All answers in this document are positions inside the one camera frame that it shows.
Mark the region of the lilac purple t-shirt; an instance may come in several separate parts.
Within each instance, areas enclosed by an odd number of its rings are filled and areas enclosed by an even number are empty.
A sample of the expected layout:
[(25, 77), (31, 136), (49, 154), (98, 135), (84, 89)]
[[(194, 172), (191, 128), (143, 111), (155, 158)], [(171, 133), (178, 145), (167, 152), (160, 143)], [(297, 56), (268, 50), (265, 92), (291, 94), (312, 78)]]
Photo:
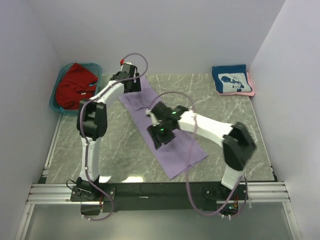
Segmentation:
[(141, 91), (123, 94), (118, 99), (129, 111), (138, 131), (166, 175), (173, 179), (204, 160), (208, 154), (196, 142), (190, 151), (194, 139), (186, 131), (162, 125), (153, 128), (146, 110), (158, 94), (145, 76), (140, 78), (140, 85)]

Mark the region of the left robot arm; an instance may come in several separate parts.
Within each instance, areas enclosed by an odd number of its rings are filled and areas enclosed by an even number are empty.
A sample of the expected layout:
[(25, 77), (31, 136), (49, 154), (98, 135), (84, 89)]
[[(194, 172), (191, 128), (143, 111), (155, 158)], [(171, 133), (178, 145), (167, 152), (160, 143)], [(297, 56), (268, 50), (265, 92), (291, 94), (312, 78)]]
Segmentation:
[(76, 187), (88, 201), (104, 195), (99, 188), (99, 148), (108, 128), (107, 107), (123, 94), (140, 91), (138, 73), (129, 76), (118, 72), (98, 94), (80, 101), (76, 127), (81, 136), (82, 163)]

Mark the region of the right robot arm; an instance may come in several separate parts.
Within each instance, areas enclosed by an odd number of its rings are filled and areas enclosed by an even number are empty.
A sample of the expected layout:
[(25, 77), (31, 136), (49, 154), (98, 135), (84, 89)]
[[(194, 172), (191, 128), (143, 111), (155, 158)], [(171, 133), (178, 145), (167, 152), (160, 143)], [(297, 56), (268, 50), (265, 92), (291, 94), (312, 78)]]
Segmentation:
[(193, 132), (220, 146), (226, 168), (219, 193), (226, 200), (237, 194), (237, 181), (244, 175), (245, 166), (256, 150), (255, 141), (243, 123), (220, 122), (190, 108), (179, 105), (172, 109), (161, 102), (145, 114), (151, 119), (147, 131), (156, 149), (171, 142), (176, 137), (175, 130)]

